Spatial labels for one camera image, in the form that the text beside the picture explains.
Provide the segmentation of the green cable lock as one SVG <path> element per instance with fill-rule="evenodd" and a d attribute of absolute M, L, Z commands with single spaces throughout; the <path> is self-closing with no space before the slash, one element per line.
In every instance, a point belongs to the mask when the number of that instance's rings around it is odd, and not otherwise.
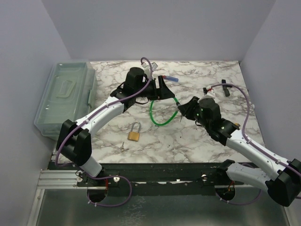
<path fill-rule="evenodd" d="M 149 116 L 151 122 L 157 127 L 163 127 L 171 123 L 178 115 L 176 97 L 167 101 L 151 101 Z"/>

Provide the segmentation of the brass padlock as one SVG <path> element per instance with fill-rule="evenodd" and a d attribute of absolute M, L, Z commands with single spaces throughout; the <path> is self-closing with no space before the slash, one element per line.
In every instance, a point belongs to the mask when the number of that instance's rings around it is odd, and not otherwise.
<path fill-rule="evenodd" d="M 137 131 L 134 131 L 135 125 L 138 125 L 138 127 L 137 127 L 138 130 Z M 128 134 L 127 139 L 130 140 L 130 141 L 138 142 L 139 141 L 139 137 L 140 137 L 140 129 L 141 129 L 141 123 L 138 122 L 138 121 L 135 121 L 132 124 L 131 130 L 130 130 L 130 132 Z"/>

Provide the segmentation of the spare silver keys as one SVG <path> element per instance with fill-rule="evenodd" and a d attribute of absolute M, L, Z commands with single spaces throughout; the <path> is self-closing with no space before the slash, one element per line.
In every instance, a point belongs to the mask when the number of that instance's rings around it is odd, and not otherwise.
<path fill-rule="evenodd" d="M 120 147 L 119 149 L 120 149 L 120 151 L 121 151 L 122 153 L 129 150 L 129 148 L 125 148 L 125 147 L 124 147 L 124 142 L 122 143 L 122 145 L 121 145 L 121 147 Z"/>

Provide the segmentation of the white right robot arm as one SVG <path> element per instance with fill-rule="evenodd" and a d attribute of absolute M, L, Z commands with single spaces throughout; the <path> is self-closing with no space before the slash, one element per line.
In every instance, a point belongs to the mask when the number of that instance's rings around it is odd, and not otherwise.
<path fill-rule="evenodd" d="M 301 192 L 301 162 L 281 157 L 253 142 L 236 124 L 222 118 L 219 105 L 212 98 L 193 97 L 186 104 L 177 104 L 181 115 L 205 128 L 214 140 L 254 163 L 255 169 L 227 161 L 217 171 L 217 181 L 249 184 L 266 192 L 279 205 L 288 207 Z"/>

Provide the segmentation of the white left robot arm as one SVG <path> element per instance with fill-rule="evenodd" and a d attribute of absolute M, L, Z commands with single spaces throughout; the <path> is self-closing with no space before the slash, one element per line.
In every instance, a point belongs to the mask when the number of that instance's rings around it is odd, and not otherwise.
<path fill-rule="evenodd" d="M 106 101 L 88 115 L 76 120 L 66 120 L 60 130 L 56 150 L 82 171 L 88 174 L 89 182 L 99 186 L 104 182 L 102 166 L 92 157 L 92 137 L 109 121 L 136 104 L 137 98 L 150 101 L 174 98 L 162 76 L 159 85 L 150 76 L 149 69 L 132 67 L 125 81 Z"/>

